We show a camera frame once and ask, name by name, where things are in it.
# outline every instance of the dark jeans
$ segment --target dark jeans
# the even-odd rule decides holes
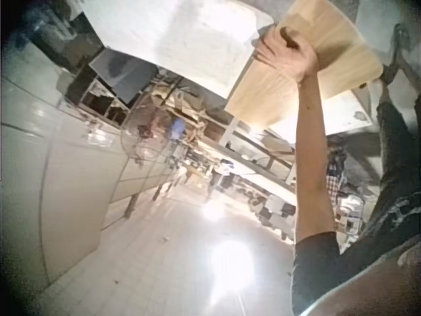
[[[416,101],[415,112],[418,130],[421,130],[421,97]],[[390,102],[380,103],[377,108],[380,126],[380,148],[383,176],[380,180],[380,196],[370,218],[376,222],[398,198],[421,190],[420,135],[413,137],[402,114]]]

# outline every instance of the light wood panel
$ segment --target light wood panel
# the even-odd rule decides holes
[[[345,91],[323,101],[323,119],[326,135],[347,132],[356,128],[372,125],[370,116],[361,106],[352,91]],[[295,144],[298,114],[294,113],[270,126],[270,130],[277,133],[290,144]]]
[[[297,0],[281,25],[302,33],[318,53],[323,100],[382,73],[382,64],[355,26],[327,0]],[[297,85],[269,66],[252,61],[225,110],[252,126],[267,128],[297,113]]]
[[[106,47],[180,74],[227,98],[273,19],[232,0],[80,3]]]

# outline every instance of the black object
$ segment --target black object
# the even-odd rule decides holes
[[[129,103],[156,76],[154,64],[106,48],[89,64],[116,96]]]

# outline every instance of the fingers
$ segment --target fingers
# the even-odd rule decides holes
[[[275,52],[269,48],[264,39],[259,40],[256,46],[256,52],[267,57],[275,55]]]
[[[268,57],[257,53],[254,55],[254,58],[257,61],[260,61],[261,63],[264,63],[273,69],[276,69],[275,66],[272,64],[272,61]]]

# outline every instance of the standing fan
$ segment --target standing fan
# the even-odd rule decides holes
[[[149,94],[134,104],[121,128],[121,144],[137,163],[155,160],[169,143],[172,117]]]

